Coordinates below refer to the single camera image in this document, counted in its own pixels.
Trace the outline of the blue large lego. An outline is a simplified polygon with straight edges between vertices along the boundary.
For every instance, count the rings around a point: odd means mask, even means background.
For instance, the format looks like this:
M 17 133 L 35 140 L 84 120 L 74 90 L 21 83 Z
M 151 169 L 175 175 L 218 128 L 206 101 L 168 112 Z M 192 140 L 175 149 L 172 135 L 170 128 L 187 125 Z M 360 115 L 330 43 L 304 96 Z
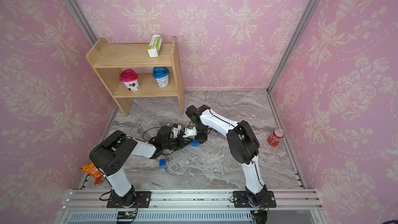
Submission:
M 200 143 L 197 142 L 196 140 L 193 140 L 193 141 L 190 143 L 190 145 L 191 145 L 192 147 L 198 147 L 198 146 L 200 146 Z

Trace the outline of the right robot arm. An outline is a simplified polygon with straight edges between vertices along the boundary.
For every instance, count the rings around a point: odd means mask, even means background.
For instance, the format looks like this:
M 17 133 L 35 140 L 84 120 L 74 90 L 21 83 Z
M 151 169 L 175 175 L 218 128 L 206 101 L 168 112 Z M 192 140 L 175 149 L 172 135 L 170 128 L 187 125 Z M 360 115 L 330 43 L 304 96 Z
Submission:
M 203 144 L 212 128 L 226 137 L 232 157 L 241 164 L 249 203 L 254 206 L 271 207 L 269 191 L 262 179 L 259 166 L 259 141 L 250 124 L 244 120 L 236 122 L 217 114 L 206 105 L 199 108 L 191 105 L 186 110 L 196 128 L 195 140 Z

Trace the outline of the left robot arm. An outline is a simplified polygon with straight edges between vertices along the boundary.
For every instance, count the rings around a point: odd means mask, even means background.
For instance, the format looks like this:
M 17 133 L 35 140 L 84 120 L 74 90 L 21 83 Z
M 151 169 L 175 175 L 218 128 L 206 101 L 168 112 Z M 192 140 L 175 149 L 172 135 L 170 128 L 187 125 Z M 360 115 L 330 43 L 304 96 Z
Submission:
M 114 203 L 125 208 L 139 205 L 135 188 L 127 179 L 123 169 L 130 156 L 156 159 L 165 156 L 165 150 L 179 151 L 192 142 L 192 138 L 174 126 L 158 128 L 156 136 L 149 140 L 130 137 L 120 130 L 112 133 L 89 154 L 91 162 L 111 186 L 108 206 Z

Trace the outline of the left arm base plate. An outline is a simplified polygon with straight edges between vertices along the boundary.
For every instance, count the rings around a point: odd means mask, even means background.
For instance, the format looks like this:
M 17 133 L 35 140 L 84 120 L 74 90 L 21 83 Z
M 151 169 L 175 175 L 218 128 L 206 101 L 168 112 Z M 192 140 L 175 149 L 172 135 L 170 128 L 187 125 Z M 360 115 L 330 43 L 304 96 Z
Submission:
M 135 191 L 124 197 L 111 191 L 107 202 L 107 208 L 148 208 L 151 201 L 151 191 Z

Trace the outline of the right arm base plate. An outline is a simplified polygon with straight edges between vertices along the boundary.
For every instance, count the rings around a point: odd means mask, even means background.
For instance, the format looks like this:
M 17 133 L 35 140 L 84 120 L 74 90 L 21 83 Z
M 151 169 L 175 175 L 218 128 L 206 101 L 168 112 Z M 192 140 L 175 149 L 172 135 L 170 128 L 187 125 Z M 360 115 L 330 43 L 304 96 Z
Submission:
M 235 208 L 276 208 L 276 200 L 272 191 L 263 190 L 254 195 L 248 191 L 234 191 L 231 202 Z

